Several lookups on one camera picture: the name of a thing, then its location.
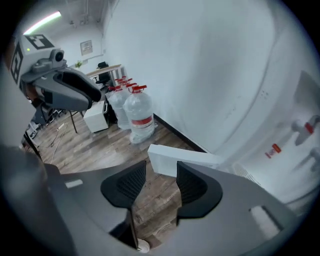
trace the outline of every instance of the white block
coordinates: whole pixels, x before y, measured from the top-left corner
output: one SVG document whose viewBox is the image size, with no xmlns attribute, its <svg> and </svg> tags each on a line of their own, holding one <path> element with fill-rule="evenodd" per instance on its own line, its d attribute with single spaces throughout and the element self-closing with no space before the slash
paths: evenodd
<svg viewBox="0 0 320 256">
<path fill-rule="evenodd" d="M 223 158 L 211 153 L 151 144 L 148 155 L 155 173 L 177 177 L 177 161 L 216 168 Z"/>
</svg>

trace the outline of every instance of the red warning label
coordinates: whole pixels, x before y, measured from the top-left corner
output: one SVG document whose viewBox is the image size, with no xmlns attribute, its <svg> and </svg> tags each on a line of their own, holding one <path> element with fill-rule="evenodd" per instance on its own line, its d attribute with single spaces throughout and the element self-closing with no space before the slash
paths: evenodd
<svg viewBox="0 0 320 256">
<path fill-rule="evenodd" d="M 280 153 L 280 152 L 281 152 L 281 148 L 278 147 L 277 144 L 273 144 L 272 147 L 274 148 L 274 150 L 275 150 L 277 153 Z"/>
<path fill-rule="evenodd" d="M 277 144 L 273 144 L 272 149 L 269 152 L 265 152 L 264 154 L 266 155 L 267 158 L 271 159 L 271 157 L 275 153 L 279 154 L 280 152 L 281 152 L 281 148 Z"/>
</svg>

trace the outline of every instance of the black baseboard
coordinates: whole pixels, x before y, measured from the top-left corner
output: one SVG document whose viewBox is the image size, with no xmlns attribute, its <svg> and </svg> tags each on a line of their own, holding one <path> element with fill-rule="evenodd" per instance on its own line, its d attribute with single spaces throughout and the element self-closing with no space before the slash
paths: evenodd
<svg viewBox="0 0 320 256">
<path fill-rule="evenodd" d="M 178 136 L 183 142 L 185 142 L 188 146 L 190 146 L 194 151 L 206 153 L 201 147 L 199 147 L 197 144 L 193 143 L 190 139 L 188 139 L 181 132 L 179 132 L 178 130 L 173 128 L 170 124 L 168 124 L 166 121 L 161 119 L 159 116 L 157 116 L 156 114 L 154 114 L 153 116 L 154 116 L 155 120 L 157 120 L 160 124 L 162 124 L 165 128 L 167 128 L 174 135 Z"/>
</svg>

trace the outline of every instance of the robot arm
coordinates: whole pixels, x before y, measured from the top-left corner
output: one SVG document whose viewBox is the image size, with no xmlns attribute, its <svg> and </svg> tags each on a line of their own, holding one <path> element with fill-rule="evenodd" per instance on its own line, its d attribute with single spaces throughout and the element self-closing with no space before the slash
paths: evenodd
<svg viewBox="0 0 320 256">
<path fill-rule="evenodd" d="M 85 111 L 101 99 L 101 92 L 91 79 L 69 68 L 64 51 L 44 35 L 20 37 L 11 74 L 14 79 L 16 76 L 16 83 L 25 96 L 31 98 L 30 91 L 36 92 L 37 100 L 51 108 Z"/>
</svg>

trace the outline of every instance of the wooden floor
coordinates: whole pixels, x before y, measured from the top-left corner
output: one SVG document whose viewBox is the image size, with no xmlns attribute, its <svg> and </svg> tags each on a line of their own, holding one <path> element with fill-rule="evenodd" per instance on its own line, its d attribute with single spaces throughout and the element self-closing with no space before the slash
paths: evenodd
<svg viewBox="0 0 320 256">
<path fill-rule="evenodd" d="M 134 202 L 132 214 L 137 237 L 148 241 L 152 248 L 161 245 L 176 228 L 181 194 L 175 178 L 154 173 L 147 150 L 150 144 L 192 149 L 159 123 L 151 138 L 141 144 L 131 144 L 130 132 L 119 129 L 116 124 L 106 130 L 91 133 L 79 113 L 73 119 L 78 133 L 75 133 L 68 113 L 38 132 L 34 141 L 41 143 L 38 150 L 42 160 L 45 163 L 51 162 L 65 129 L 52 161 L 62 174 L 146 160 L 146 183 Z M 67 126 L 60 129 L 53 147 L 47 147 L 57 135 L 57 128 L 63 123 L 67 123 Z"/>
</svg>

